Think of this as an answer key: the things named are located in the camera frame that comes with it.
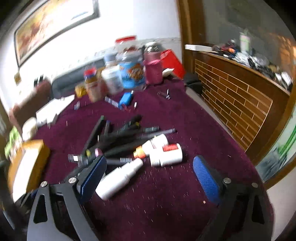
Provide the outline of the orange contents jar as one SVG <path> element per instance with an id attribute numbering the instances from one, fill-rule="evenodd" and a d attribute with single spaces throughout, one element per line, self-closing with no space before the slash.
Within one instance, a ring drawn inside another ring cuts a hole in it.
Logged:
<path id="1" fill-rule="evenodd" d="M 85 88 L 91 102 L 97 102 L 102 98 L 101 81 L 97 78 L 96 68 L 88 68 L 84 71 Z"/>

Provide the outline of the black marker dark blue cap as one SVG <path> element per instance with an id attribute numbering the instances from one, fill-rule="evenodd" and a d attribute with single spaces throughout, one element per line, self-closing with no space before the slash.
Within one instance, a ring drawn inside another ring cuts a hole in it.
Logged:
<path id="1" fill-rule="evenodd" d="M 168 130 L 163 130 L 163 131 L 156 131 L 156 132 L 151 132 L 151 133 L 139 133 L 139 132 L 129 132 L 129 133 L 121 133 L 118 135 L 110 135 L 108 136 L 108 140 L 114 141 L 114 142 L 119 142 L 119 141 L 124 141 L 124 142 L 131 142 L 131 141 L 137 141 L 137 140 L 142 140 L 142 139 L 151 139 L 153 137 L 159 136 L 159 135 L 169 135 L 172 133 L 176 133 L 177 130 L 175 128 L 171 128 Z"/>

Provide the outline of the yellow tape roll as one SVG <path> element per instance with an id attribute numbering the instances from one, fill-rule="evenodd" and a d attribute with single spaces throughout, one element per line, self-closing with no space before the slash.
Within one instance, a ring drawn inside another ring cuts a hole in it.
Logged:
<path id="1" fill-rule="evenodd" d="M 77 98 L 82 98 L 83 96 L 87 95 L 87 91 L 84 84 L 79 84 L 75 86 L 75 94 Z"/>

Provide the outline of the metal nail clipper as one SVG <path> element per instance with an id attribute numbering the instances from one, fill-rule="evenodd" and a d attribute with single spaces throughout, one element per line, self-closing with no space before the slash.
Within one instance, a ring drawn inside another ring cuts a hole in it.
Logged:
<path id="1" fill-rule="evenodd" d="M 157 95 L 159 95 L 159 96 L 162 96 L 163 98 L 165 98 L 165 99 L 167 99 L 167 100 L 170 100 L 170 91 L 169 91 L 169 89 L 167 89 L 166 90 L 166 92 L 161 92 L 161 91 L 159 91 L 158 93 L 157 93 Z"/>

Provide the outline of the white papers stack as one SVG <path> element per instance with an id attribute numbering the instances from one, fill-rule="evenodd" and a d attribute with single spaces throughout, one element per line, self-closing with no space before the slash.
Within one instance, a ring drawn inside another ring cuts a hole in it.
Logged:
<path id="1" fill-rule="evenodd" d="M 52 99 L 45 106 L 36 112 L 37 125 L 55 124 L 58 116 L 62 111 L 75 99 L 74 95 Z"/>

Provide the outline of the white pill bottle red label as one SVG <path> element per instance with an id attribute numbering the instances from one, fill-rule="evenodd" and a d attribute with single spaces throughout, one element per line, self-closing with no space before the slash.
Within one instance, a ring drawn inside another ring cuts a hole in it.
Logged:
<path id="1" fill-rule="evenodd" d="M 153 150 L 149 155 L 152 167 L 174 165 L 182 162 L 183 152 L 180 144 L 170 144 Z"/>

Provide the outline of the white spray bottle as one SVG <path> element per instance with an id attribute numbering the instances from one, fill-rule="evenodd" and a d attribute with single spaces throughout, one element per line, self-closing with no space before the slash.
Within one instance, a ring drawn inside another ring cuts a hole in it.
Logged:
<path id="1" fill-rule="evenodd" d="M 95 189 L 96 194 L 104 201 L 111 198 L 123 188 L 136 172 L 144 165 L 143 160 L 137 158 L 122 167 L 115 168 L 108 175 L 103 177 Z"/>

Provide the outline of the black marker light blue cap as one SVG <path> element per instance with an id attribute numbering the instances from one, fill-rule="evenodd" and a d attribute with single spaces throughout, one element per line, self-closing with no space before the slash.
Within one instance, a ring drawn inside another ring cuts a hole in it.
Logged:
<path id="1" fill-rule="evenodd" d="M 130 121 L 126 122 L 120 129 L 107 135 L 107 137 L 117 137 L 121 134 L 128 133 L 133 130 L 137 130 L 140 127 L 141 115 L 134 116 Z"/>

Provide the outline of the blue label plastic jar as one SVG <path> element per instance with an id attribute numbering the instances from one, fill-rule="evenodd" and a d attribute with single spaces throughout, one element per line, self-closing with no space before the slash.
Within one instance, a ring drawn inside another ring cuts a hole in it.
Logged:
<path id="1" fill-rule="evenodd" d="M 116 55 L 119 73 L 125 89 L 140 88 L 144 85 L 144 66 L 142 53 L 139 50 L 125 51 Z"/>

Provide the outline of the blue battery pack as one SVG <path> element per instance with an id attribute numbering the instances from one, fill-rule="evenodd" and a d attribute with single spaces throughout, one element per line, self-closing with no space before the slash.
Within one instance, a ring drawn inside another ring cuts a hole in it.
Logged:
<path id="1" fill-rule="evenodd" d="M 119 101 L 119 105 L 129 106 L 132 100 L 132 96 L 133 96 L 133 91 L 124 93 L 122 98 Z"/>

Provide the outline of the pink insulated bottle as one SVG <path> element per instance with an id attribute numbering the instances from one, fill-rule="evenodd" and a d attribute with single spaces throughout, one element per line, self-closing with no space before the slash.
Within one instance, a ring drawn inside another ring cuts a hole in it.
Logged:
<path id="1" fill-rule="evenodd" d="M 163 66 L 161 62 L 161 51 L 156 42 L 145 44 L 144 67 L 145 83 L 147 85 L 156 85 L 162 82 Z"/>

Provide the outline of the white plastic tub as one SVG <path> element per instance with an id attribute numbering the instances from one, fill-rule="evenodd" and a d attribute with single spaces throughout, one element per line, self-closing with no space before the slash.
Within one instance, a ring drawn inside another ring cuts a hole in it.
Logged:
<path id="1" fill-rule="evenodd" d="M 110 95 L 115 95 L 124 89 L 118 65 L 105 68 L 101 75 Z"/>

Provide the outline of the white glue bottle orange cap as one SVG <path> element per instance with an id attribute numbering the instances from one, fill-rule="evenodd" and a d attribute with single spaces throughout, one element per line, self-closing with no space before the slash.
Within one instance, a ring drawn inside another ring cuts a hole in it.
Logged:
<path id="1" fill-rule="evenodd" d="M 168 145 L 168 139 L 164 134 L 153 137 L 152 139 L 146 141 L 141 146 L 137 147 L 133 152 L 133 157 L 136 158 L 145 158 L 150 155 L 154 149 L 162 148 Z"/>

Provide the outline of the yellow taped white tray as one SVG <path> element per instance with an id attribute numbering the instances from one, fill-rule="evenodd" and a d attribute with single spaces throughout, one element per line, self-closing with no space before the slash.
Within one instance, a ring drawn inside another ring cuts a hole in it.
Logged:
<path id="1" fill-rule="evenodd" d="M 8 187 L 14 202 L 39 187 L 50 149 L 43 140 L 22 144 L 8 171 Z"/>

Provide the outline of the black marker yellow cap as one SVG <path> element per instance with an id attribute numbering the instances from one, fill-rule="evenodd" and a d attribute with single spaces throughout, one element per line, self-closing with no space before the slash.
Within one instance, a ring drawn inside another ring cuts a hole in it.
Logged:
<path id="1" fill-rule="evenodd" d="M 84 157 L 87 157 L 88 150 L 93 147 L 98 142 L 98 136 L 102 132 L 103 128 L 105 126 L 105 117 L 102 115 L 97 123 L 95 124 L 93 130 L 91 131 L 90 136 L 88 137 L 81 155 Z"/>
<path id="2" fill-rule="evenodd" d="M 105 152 L 102 152 L 100 149 L 96 149 L 94 151 L 95 156 L 104 156 L 106 158 L 110 158 L 110 157 L 115 157 L 115 156 L 119 156 L 122 154 L 126 154 L 126 153 L 131 153 L 132 151 L 134 151 L 137 147 L 141 146 L 142 144 L 144 144 L 146 141 L 150 140 L 151 138 L 142 138 L 142 139 L 138 139 L 132 143 L 127 143 L 121 146 L 117 146 L 114 147 L 110 150 L 107 150 Z"/>

